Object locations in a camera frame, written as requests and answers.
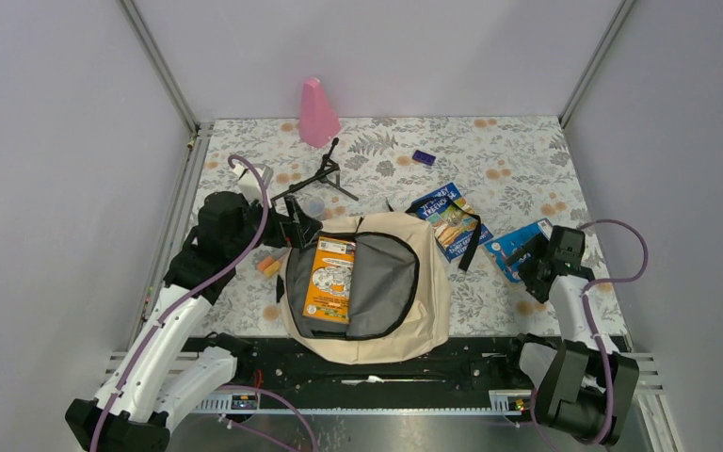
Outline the blue round-logo book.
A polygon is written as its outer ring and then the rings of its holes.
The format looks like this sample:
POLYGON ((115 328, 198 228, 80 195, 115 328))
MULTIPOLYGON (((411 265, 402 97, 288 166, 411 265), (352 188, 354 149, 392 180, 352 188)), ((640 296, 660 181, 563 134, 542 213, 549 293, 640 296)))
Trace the blue round-logo book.
POLYGON ((518 267, 525 256, 520 258, 515 264, 508 264, 506 260, 514 254, 518 248, 525 245, 530 239, 537 234, 543 234, 545 238, 549 238, 552 233, 553 224, 547 218, 523 226, 508 234, 495 238, 484 245, 484 249, 493 264, 498 267, 512 283, 521 281, 518 267))

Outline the orange children's book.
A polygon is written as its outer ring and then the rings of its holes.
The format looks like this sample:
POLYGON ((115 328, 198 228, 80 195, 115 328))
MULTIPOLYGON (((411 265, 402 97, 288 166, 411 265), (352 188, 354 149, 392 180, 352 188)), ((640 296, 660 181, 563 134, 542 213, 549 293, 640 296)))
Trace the orange children's book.
POLYGON ((304 316, 347 325, 349 297, 356 244, 332 237, 320 237, 316 243, 309 274, 304 316))

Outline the cream canvas backpack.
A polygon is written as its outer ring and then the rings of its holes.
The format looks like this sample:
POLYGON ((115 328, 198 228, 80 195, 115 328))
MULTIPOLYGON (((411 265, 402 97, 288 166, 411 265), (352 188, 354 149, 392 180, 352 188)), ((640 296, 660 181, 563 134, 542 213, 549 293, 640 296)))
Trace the cream canvas backpack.
POLYGON ((286 332, 340 364, 400 363, 450 337, 452 290, 432 225, 404 212, 332 218, 303 249, 290 248, 277 280, 286 332), (347 325, 303 315, 316 243, 356 244, 347 325))

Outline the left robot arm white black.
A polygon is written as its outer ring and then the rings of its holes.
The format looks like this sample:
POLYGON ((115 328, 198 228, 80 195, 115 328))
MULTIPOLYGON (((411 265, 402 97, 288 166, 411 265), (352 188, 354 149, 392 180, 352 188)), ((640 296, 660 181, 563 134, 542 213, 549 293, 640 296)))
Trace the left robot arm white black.
POLYGON ((259 245, 303 247, 320 231, 292 195, 287 212, 236 192, 206 197, 198 222, 170 262, 151 315, 112 376, 91 399, 76 398, 65 420, 86 451, 164 451, 181 420, 225 383, 241 387, 231 407, 257 408, 264 373, 252 344, 212 333, 194 364, 175 379, 169 370, 197 323, 216 304, 236 266, 259 245))

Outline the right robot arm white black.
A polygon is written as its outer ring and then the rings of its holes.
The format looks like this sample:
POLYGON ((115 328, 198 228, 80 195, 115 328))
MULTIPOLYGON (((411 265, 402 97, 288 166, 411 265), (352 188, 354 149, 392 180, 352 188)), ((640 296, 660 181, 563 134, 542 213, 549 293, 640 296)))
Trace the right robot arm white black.
POLYGON ((534 423, 569 434, 581 444, 615 445, 639 380, 636 360, 623 355, 601 328, 588 293, 600 280, 583 263, 586 235, 555 226, 539 233, 507 259, 517 264, 526 292, 554 307, 561 340, 521 337, 520 352, 502 363, 511 386, 534 385, 529 412, 534 423))

